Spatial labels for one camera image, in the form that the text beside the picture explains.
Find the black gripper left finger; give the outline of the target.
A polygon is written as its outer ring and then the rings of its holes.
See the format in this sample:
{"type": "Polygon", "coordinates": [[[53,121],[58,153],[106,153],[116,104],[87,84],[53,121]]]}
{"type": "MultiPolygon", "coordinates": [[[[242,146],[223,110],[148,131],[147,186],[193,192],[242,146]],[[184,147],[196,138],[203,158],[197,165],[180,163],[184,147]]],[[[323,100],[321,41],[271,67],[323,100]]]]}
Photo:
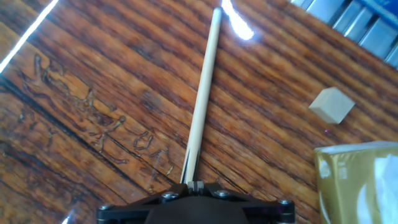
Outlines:
{"type": "Polygon", "coordinates": [[[150,195],[128,205],[104,204],[96,210],[96,223],[122,223],[126,220],[145,220],[149,212],[158,205],[193,196],[196,182],[175,184],[162,192],[150,195]]]}

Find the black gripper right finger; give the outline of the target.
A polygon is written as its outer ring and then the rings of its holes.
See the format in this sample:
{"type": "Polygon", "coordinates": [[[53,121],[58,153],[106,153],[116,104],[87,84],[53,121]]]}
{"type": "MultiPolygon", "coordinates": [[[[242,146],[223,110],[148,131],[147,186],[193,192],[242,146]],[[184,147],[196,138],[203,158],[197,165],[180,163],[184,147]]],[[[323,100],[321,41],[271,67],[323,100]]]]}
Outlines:
{"type": "Polygon", "coordinates": [[[196,195],[209,219],[221,223],[294,223],[295,204],[291,200],[263,201],[247,194],[224,189],[220,184],[196,183],[196,195]]]}

